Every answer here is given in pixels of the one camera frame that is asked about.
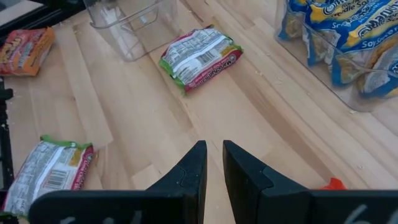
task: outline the clear plastic bin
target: clear plastic bin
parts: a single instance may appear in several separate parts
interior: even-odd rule
[[[318,62],[315,65],[308,66],[307,55],[308,50],[302,37],[297,37],[290,40],[282,40],[279,38],[280,31],[282,29],[282,20],[286,13],[292,13],[291,8],[286,4],[286,0],[277,0],[277,14],[275,19],[275,38],[276,40],[284,46],[298,61],[305,65],[319,80],[321,80],[335,95],[337,95],[344,103],[346,103],[350,108],[356,111],[368,112],[372,111],[376,106],[387,101],[387,98],[364,98],[359,94],[358,88],[356,86],[357,80],[351,82],[350,84],[339,87],[332,84],[331,75],[328,69],[328,65],[324,62]],[[306,25],[303,20],[294,17],[297,20],[297,24],[300,24],[300,29],[303,26],[307,28],[313,35],[316,35],[322,42],[324,46],[331,47],[338,55],[344,56],[340,50],[333,47],[331,43],[325,40],[318,32],[313,30],[311,27]],[[369,72],[377,72],[380,75],[391,74],[387,70],[373,70],[365,68],[363,65],[358,65],[348,57],[345,57],[346,61],[349,63],[348,66],[360,71],[361,76],[368,74]]]
[[[84,0],[92,23],[131,62],[176,39],[176,0]]]

